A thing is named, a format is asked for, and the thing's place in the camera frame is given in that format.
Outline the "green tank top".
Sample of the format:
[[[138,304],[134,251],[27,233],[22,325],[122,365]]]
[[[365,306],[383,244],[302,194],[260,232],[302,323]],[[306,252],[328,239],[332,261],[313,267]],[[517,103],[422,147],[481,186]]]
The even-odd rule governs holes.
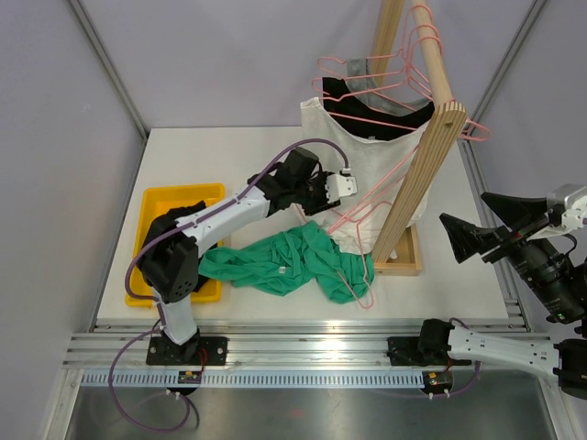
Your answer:
[[[348,280],[360,272],[356,254],[342,252],[315,222],[267,236],[247,247],[217,247],[204,253],[199,273],[234,287],[252,287],[284,297],[315,281],[327,298],[342,285],[338,271]]]

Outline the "white tank top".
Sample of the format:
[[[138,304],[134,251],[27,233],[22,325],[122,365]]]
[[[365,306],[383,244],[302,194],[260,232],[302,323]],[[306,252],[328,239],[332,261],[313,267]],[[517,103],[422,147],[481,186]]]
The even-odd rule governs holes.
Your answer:
[[[308,217],[342,252],[371,252],[433,113],[432,104],[413,112],[414,130],[391,140],[377,140],[374,135],[348,132],[316,97],[301,103],[303,137],[323,138],[341,147],[356,179],[356,194],[342,198],[333,209]]]

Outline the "black tank top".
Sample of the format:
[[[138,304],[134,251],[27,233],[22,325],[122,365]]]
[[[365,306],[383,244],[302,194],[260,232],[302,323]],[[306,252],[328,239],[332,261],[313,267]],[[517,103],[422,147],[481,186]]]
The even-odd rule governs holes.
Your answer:
[[[150,225],[142,247],[145,248],[157,237],[177,228],[180,217],[195,215],[206,208],[205,200],[191,206],[170,209],[156,217]],[[209,278],[199,273],[200,248],[194,237],[184,232],[174,234],[153,245],[138,261],[137,266],[143,280],[166,302],[183,299],[188,294],[199,292],[209,283]]]
[[[391,115],[370,109],[356,96],[343,98],[350,90],[343,80],[323,77],[322,104],[327,113],[350,134],[359,138],[391,141],[412,134],[430,120],[434,103],[426,101],[422,109],[406,115]]]

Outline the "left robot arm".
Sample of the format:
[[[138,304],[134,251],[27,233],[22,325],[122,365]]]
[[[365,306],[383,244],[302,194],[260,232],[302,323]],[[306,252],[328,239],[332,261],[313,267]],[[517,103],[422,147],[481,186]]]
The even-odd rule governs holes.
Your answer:
[[[160,316],[150,336],[150,366],[203,365],[208,344],[191,310],[191,295],[207,281],[199,266],[204,254],[244,226],[300,205],[306,215],[337,207],[355,194],[349,161],[338,172],[324,170],[312,151],[287,148],[235,195],[213,205],[198,202],[172,208],[150,224],[142,248],[131,262],[150,287]]]

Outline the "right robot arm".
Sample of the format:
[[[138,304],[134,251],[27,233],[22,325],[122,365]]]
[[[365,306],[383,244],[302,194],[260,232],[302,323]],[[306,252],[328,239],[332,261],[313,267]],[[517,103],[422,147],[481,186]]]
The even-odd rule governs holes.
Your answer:
[[[485,263],[505,260],[547,310],[551,324],[573,325],[576,334],[560,342],[479,332],[458,318],[426,319],[416,336],[390,337],[392,366],[450,369],[490,363],[552,380],[571,397],[586,397],[586,265],[572,263],[558,251],[553,237],[576,238],[586,226],[586,188],[564,184],[544,198],[484,192],[482,201],[501,225],[480,227],[441,214],[459,263],[478,254]]]

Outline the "wooden hanger rack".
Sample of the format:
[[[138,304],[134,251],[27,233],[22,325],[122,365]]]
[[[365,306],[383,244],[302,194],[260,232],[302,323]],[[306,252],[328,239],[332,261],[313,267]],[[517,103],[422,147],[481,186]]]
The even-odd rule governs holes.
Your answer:
[[[375,272],[381,275],[414,276],[420,272],[422,264],[417,233],[407,225],[467,119],[465,106],[453,98],[442,56],[441,38],[437,34],[431,9],[426,1],[413,1],[410,11],[435,112],[420,138],[402,186],[372,249]]]

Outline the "grey tank top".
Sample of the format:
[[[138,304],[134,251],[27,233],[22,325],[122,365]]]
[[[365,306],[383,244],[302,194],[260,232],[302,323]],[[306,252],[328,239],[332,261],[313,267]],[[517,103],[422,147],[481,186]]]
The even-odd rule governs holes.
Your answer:
[[[397,103],[389,97],[384,97],[382,92],[370,92],[370,89],[377,88],[378,84],[371,75],[370,62],[365,58],[347,59],[346,66],[348,89],[356,93],[355,97],[359,101],[373,110],[392,116],[407,116],[429,104],[426,98],[408,103]]]

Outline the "yellow plastic tray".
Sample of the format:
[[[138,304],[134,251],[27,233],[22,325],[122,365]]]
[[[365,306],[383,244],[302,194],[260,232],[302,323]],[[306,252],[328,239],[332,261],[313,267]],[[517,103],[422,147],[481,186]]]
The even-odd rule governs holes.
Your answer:
[[[225,186],[222,183],[204,183],[194,185],[176,185],[148,188],[144,191],[138,216],[138,227],[132,259],[142,248],[150,224],[160,215],[172,208],[195,205],[204,201],[206,207],[225,198]],[[143,280],[139,270],[134,268],[130,277],[131,290],[139,295],[152,295],[151,288]],[[222,297],[222,282],[207,280],[203,287],[191,294],[191,303],[216,303]],[[125,293],[125,303],[129,307],[151,308],[153,301],[132,298]]]

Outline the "right aluminium frame post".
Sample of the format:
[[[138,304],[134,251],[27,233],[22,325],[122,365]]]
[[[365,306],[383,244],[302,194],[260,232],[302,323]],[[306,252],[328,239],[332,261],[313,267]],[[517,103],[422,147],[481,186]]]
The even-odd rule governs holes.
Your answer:
[[[513,68],[518,55],[526,45],[535,25],[549,4],[549,0],[534,0],[526,11],[490,82],[485,88],[480,102],[472,114],[472,119],[476,122],[481,123],[485,114],[489,111],[501,85]]]

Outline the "aluminium frame post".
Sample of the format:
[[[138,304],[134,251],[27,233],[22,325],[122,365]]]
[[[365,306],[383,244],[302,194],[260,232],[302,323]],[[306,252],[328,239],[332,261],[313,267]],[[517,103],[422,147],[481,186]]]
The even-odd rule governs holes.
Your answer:
[[[90,17],[83,1],[66,0],[66,5],[70,8],[72,15],[79,25],[89,47],[100,64],[106,79],[110,83],[119,103],[122,105],[125,113],[132,122],[141,140],[146,143],[149,138],[150,130],[147,128],[140,112],[135,106],[127,87],[119,75],[115,64],[113,63],[97,28]]]
[[[490,82],[485,88],[480,102],[472,114],[472,119],[476,122],[481,123],[485,114],[489,111],[501,85],[513,68],[518,55],[526,45],[535,25],[549,4],[549,0],[534,0],[526,11]]]

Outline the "aluminium mounting rail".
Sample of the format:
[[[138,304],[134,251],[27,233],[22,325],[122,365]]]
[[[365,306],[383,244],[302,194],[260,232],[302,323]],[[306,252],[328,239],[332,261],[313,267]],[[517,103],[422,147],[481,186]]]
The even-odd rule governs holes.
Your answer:
[[[266,321],[201,319],[204,336],[227,339],[229,369],[384,369],[391,336],[417,336],[419,320]],[[104,368],[131,338],[150,330],[149,319],[99,319],[74,334],[65,368]]]

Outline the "left aluminium frame post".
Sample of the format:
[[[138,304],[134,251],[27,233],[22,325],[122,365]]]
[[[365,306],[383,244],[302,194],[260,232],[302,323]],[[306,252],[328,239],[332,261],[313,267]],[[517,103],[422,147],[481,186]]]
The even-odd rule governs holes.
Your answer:
[[[115,64],[113,63],[97,28],[90,17],[83,1],[66,0],[66,5],[70,8],[72,15],[79,25],[89,47],[100,64],[106,79],[110,83],[119,103],[122,105],[125,113],[132,122],[141,140],[146,143],[149,138],[150,130],[147,128],[140,112],[135,106],[127,87],[119,75]]]

